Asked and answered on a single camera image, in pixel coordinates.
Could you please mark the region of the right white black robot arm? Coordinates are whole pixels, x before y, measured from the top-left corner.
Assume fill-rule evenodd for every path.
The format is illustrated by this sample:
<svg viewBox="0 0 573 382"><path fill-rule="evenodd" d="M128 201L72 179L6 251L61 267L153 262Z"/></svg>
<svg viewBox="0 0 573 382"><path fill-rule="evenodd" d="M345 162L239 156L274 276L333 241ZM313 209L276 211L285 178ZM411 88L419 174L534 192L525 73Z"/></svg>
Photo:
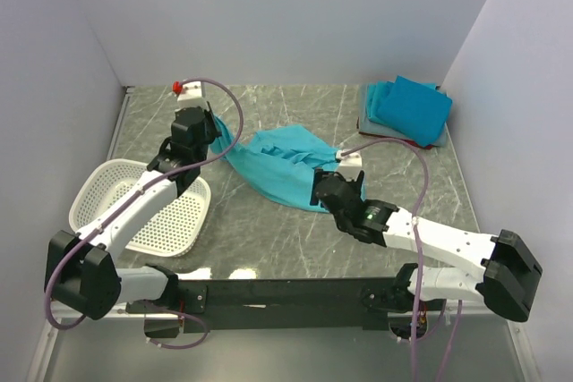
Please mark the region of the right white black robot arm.
<svg viewBox="0 0 573 382"><path fill-rule="evenodd" d="M316 169L311 203L322 205L337 229L359 242L442 262L442 267L406 265L398 272L392 291L400 308L411 310L421 301L476 301L507 320L528 321L543 269L519 234L471 233L414 217L391 203L363 199L362 182L361 175L347 180Z"/></svg>

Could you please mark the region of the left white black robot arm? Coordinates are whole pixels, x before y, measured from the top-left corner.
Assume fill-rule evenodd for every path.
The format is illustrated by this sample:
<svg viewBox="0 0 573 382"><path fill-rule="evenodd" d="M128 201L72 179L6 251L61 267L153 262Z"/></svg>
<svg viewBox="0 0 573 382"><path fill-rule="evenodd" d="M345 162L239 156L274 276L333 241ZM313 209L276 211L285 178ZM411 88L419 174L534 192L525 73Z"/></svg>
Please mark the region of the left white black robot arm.
<svg viewBox="0 0 573 382"><path fill-rule="evenodd" d="M171 134L136 184L103 215L76 233L60 231L48 244L45 312L59 301L97 320L121 302L148 301L172 310L179 300L177 275L160 266L119 270L115 261L132 238L193 185L219 137L210 104L179 109Z"/></svg>

